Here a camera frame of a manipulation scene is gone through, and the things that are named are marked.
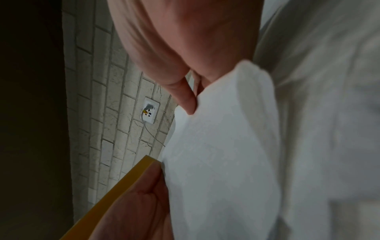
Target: wall socket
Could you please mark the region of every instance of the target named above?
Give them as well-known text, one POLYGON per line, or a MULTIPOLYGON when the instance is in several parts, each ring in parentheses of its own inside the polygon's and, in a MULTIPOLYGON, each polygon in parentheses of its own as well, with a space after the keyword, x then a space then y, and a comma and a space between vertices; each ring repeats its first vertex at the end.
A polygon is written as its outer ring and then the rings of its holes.
POLYGON ((142 112, 148 104, 152 105, 153 109, 149 109, 147 110, 147 113, 143 113, 142 120, 145 121, 145 123, 153 124, 154 120, 156 119, 158 108, 160 107, 160 103, 153 101, 150 98, 145 97, 144 104, 140 112, 142 112))

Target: power cord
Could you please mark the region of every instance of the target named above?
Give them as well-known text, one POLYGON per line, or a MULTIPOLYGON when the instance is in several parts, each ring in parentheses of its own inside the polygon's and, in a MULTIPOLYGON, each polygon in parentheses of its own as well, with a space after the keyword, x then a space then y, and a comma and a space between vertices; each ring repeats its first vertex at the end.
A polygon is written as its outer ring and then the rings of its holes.
POLYGON ((144 121, 144 118, 143 118, 144 112, 147 113, 148 110, 153 109, 153 108, 154 108, 154 107, 153 107, 152 105, 148 104, 148 105, 144 108, 144 110, 141 112, 141 120, 142 120, 142 123, 144 124, 145 129, 148 131, 148 133, 149 133, 149 134, 150 134, 150 135, 151 135, 151 136, 152 136, 157 142, 161 143, 164 147, 166 147, 162 142, 158 141, 157 138, 155 138, 155 137, 153 136, 153 134, 151 134, 151 133, 149 132, 148 128, 145 126, 145 121, 144 121))

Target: person's left hand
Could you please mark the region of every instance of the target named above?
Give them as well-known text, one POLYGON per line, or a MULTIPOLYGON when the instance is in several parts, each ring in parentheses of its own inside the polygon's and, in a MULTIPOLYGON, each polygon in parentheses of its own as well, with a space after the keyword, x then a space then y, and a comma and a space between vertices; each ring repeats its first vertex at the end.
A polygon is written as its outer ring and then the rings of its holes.
POLYGON ((90 237, 98 239, 174 239, 160 162, 153 162, 108 209, 90 237))

